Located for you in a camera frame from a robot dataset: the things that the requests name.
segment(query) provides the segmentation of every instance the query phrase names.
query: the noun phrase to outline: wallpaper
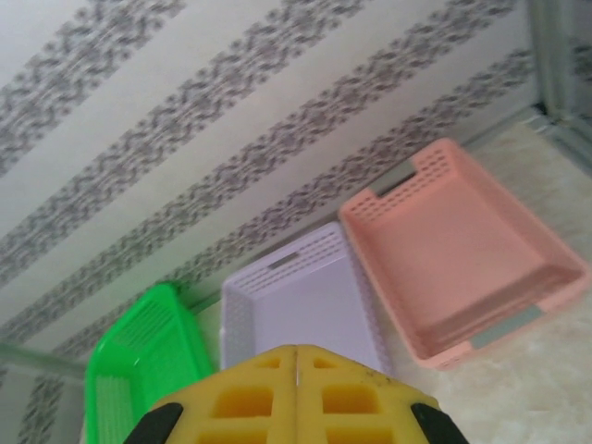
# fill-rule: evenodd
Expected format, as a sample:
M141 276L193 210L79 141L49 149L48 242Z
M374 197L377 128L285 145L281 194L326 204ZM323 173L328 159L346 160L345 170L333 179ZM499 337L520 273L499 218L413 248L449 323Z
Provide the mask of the wallpaper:
M525 0L0 7L0 339L70 359L154 283L195 304L437 137L537 101ZM54 442L62 381L28 391L18 443Z
M575 114L592 126L592 0L568 4L569 39L572 47L569 89Z

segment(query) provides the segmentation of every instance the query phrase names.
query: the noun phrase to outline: metal frame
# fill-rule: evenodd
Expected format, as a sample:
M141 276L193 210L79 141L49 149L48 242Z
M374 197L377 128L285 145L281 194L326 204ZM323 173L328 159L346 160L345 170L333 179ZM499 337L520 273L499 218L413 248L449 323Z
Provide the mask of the metal frame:
M529 0L538 81L547 114L542 133L592 175L592 128L574 113L570 88L573 60L567 30L571 5L571 0Z

